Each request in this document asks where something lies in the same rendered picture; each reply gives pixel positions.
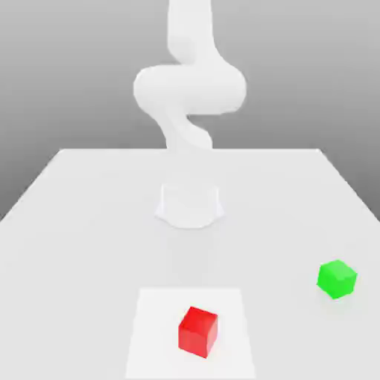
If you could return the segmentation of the small red cube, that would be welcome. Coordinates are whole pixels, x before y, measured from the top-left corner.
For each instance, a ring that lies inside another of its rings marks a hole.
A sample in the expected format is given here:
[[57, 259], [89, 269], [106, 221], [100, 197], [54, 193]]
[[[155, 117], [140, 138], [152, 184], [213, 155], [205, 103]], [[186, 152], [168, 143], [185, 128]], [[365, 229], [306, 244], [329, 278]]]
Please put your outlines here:
[[178, 326], [178, 347], [188, 353], [207, 358], [218, 334], [218, 315], [189, 307]]

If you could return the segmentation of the small green cube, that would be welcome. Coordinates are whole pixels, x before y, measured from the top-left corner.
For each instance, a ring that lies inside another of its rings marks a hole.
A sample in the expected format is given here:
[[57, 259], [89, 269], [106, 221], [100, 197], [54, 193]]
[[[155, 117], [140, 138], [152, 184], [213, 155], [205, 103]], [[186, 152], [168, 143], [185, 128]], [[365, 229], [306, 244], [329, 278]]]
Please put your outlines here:
[[316, 285], [331, 299], [339, 299], [353, 292], [357, 276], [345, 262], [334, 260], [320, 265]]

